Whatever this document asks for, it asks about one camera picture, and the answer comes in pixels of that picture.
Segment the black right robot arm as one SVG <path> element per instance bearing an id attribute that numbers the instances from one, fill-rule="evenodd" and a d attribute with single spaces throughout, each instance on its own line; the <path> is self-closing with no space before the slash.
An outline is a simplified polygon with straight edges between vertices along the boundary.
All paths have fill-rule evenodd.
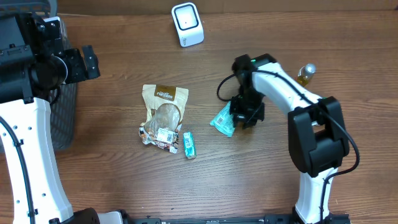
<path id="1" fill-rule="evenodd" d="M 269 54 L 237 57 L 232 71 L 240 84 L 230 104 L 233 124 L 249 128 L 263 120 L 263 98 L 268 97 L 287 116 L 289 154 L 300 172 L 292 214 L 268 215 L 265 222 L 349 223 L 347 215 L 334 215 L 328 209 L 333 176 L 349 153 L 339 102 L 306 90 Z"/>

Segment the brown cookie pouch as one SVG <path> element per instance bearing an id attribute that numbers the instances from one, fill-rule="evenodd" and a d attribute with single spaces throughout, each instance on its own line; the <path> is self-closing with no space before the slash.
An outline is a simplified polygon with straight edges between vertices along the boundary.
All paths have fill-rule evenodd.
<path id="1" fill-rule="evenodd" d="M 175 131 L 182 124 L 189 90 L 176 86 L 148 85 L 142 87 L 147 108 L 144 130 L 156 137 L 160 128 Z"/>

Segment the yellow bottle silver cap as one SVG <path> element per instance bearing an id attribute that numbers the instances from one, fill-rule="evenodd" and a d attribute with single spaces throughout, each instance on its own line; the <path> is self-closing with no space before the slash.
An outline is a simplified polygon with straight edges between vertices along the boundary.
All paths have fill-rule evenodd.
<path id="1" fill-rule="evenodd" d="M 310 80 L 313 78 L 317 71 L 316 66 L 313 63 L 308 63 L 303 66 L 296 77 L 296 82 L 301 86 L 306 86 L 309 84 Z"/>

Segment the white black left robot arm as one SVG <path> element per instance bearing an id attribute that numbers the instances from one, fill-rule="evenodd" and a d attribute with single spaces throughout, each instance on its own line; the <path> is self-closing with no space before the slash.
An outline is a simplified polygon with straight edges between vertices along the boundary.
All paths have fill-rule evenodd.
<path id="1" fill-rule="evenodd" d="M 89 45 L 66 49 L 61 20 L 31 13 L 1 17 L 1 141 L 14 199 L 15 223 L 122 223 L 120 211 L 74 211 L 58 173 L 49 93 L 98 78 Z"/>

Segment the green Kleenex tissue pack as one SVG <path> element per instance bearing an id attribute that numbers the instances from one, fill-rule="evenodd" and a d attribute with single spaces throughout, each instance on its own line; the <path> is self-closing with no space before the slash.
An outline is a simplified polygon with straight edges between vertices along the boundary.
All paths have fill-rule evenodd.
<path id="1" fill-rule="evenodd" d="M 183 134 L 183 143 L 187 159 L 195 159 L 197 156 L 197 150 L 195 147 L 193 134 L 191 132 L 186 132 Z"/>

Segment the small printed snack bag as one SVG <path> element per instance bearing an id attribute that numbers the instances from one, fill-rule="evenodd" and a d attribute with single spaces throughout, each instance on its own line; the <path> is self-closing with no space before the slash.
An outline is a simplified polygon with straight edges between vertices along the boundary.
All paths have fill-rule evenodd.
<path id="1" fill-rule="evenodd" d="M 139 127 L 139 135 L 143 144 L 153 144 L 167 152 L 176 154 L 178 152 L 179 131 L 181 125 L 178 125 L 174 131 L 165 128 L 159 128 L 154 135 L 149 134 L 144 126 Z"/>

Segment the teal snack packet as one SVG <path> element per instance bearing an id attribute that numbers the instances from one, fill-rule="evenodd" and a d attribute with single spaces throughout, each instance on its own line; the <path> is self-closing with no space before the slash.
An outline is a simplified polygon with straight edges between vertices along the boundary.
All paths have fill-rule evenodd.
<path id="1" fill-rule="evenodd" d="M 215 127 L 219 132 L 231 138 L 235 131 L 233 123 L 233 115 L 229 113 L 231 103 L 226 106 L 210 121 L 210 125 Z"/>

